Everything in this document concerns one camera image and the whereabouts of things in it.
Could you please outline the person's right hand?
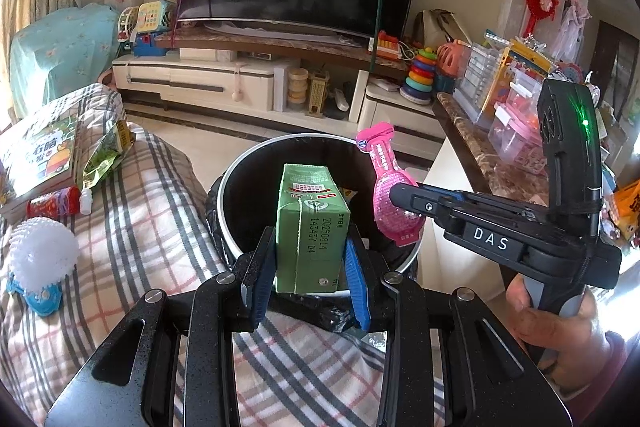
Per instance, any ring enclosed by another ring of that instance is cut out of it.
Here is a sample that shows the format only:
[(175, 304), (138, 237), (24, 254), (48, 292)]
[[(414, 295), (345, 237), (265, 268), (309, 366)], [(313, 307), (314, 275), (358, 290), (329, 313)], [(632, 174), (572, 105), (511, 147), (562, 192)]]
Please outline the person's right hand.
[(562, 392), (589, 385), (611, 358), (613, 348), (600, 327), (596, 299), (589, 289), (574, 317), (559, 317), (532, 307), (524, 277), (518, 274), (506, 288), (506, 302), (512, 335), (522, 345), (556, 353), (542, 370)]

